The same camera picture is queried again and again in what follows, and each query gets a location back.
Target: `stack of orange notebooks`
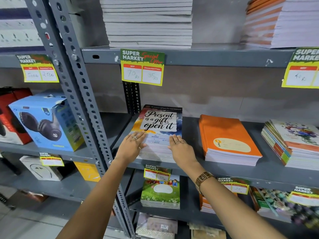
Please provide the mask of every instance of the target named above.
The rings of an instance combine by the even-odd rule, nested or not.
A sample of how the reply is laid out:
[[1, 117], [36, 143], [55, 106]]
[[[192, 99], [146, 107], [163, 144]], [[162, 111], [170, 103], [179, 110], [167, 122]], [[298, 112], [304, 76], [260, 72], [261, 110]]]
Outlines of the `stack of orange notebooks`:
[[262, 157], [238, 119], [201, 115], [199, 128], [206, 161], [255, 166]]
[[208, 202], [208, 200], [201, 194], [199, 194], [199, 206], [200, 206], [200, 211], [202, 212], [216, 214], [212, 206]]
[[251, 0], [241, 43], [264, 48], [319, 46], [319, 0]]

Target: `earphones box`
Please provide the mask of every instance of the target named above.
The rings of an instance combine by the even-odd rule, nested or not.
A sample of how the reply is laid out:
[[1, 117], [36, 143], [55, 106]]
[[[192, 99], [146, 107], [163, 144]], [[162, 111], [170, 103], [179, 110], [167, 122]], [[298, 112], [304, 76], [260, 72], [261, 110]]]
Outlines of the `earphones box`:
[[32, 96], [29, 88], [0, 88], [0, 142], [26, 144], [32, 138], [9, 108], [9, 104]]
[[9, 106], [40, 148], [75, 151], [84, 142], [63, 93], [28, 96]]
[[74, 162], [74, 164], [78, 168], [84, 180], [98, 182], [101, 179], [95, 164], [84, 162]]
[[39, 157], [23, 156], [20, 161], [38, 180], [61, 181], [63, 178], [57, 167], [43, 166]]

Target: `hand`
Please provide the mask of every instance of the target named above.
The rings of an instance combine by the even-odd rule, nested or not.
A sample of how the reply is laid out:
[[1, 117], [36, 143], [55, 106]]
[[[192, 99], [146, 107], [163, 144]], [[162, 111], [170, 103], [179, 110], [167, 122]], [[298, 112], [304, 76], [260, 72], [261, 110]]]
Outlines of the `hand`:
[[170, 136], [169, 144], [170, 146], [168, 146], [168, 148], [173, 153], [173, 159], [182, 170], [185, 171], [187, 166], [198, 163], [193, 147], [188, 145], [181, 136]]
[[144, 131], [127, 135], [119, 146], [115, 159], [123, 160], [127, 164], [133, 162], [142, 148], [146, 147], [146, 144], [142, 143], [145, 137]]

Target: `gold wristwatch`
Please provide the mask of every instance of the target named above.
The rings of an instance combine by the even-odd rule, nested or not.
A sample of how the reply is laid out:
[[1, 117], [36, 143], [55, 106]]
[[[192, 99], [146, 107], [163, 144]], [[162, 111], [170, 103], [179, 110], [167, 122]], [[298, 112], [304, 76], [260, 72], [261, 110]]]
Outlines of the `gold wristwatch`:
[[197, 180], [196, 180], [196, 183], [195, 183], [195, 186], [196, 186], [196, 189], [198, 190], [198, 192], [200, 194], [201, 191], [200, 191], [200, 185], [202, 184], [202, 182], [205, 180], [205, 179], [208, 179], [210, 177], [213, 177], [213, 175], [210, 173], [210, 172], [203, 172], [200, 176], [198, 176]]

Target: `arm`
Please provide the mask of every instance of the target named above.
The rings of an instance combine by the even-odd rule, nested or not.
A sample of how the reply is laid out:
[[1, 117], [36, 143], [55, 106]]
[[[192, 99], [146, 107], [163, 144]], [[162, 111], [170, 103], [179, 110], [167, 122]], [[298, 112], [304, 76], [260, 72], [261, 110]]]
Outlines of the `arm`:
[[[175, 162], [195, 183], [205, 169], [197, 161], [193, 148], [180, 136], [171, 136], [169, 141], [169, 149], [173, 153]], [[210, 177], [203, 181], [200, 191], [209, 201], [231, 238], [286, 238], [215, 178]]]
[[104, 237], [121, 178], [127, 165], [133, 162], [140, 150], [146, 146], [141, 143], [145, 136], [143, 132], [135, 132], [124, 138], [104, 176], [56, 239], [102, 239]]

